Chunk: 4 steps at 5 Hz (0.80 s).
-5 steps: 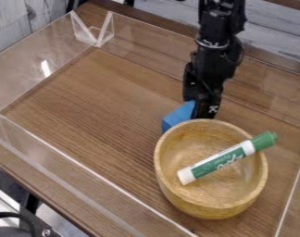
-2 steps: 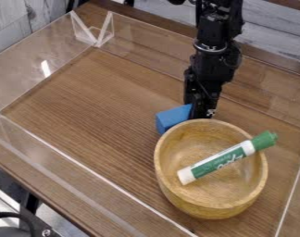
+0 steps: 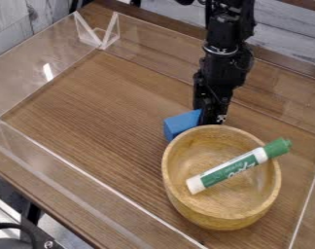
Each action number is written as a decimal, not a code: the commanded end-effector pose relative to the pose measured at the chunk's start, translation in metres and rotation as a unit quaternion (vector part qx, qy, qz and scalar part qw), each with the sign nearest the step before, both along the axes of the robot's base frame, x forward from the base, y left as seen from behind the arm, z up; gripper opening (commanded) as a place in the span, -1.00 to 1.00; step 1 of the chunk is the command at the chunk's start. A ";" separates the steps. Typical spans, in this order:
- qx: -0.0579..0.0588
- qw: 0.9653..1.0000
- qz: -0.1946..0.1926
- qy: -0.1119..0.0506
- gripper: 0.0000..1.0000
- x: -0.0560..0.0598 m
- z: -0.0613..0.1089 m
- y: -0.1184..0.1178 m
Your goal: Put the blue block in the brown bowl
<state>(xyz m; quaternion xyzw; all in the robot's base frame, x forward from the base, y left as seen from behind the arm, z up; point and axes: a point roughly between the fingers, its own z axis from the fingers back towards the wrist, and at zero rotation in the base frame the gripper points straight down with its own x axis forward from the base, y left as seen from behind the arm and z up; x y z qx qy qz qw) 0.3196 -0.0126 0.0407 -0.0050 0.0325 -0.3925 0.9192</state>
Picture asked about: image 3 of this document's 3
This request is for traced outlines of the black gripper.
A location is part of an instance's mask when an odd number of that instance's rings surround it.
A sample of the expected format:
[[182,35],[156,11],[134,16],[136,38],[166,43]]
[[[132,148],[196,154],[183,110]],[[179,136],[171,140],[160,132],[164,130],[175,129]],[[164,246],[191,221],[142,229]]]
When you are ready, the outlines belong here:
[[233,90],[243,85],[253,65],[253,53],[247,45],[230,53],[219,53],[209,46],[202,48],[203,57],[194,74],[192,107],[202,109],[202,125],[222,125]]

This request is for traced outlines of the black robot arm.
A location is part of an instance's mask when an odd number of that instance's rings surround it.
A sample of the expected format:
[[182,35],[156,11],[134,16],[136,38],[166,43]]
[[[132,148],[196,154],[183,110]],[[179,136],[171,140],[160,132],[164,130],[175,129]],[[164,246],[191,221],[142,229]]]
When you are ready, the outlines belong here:
[[[190,6],[195,0],[175,0]],[[203,57],[194,74],[192,108],[198,125],[222,125],[234,89],[245,84],[253,65],[247,38],[255,26],[254,0],[198,0],[204,9]]]

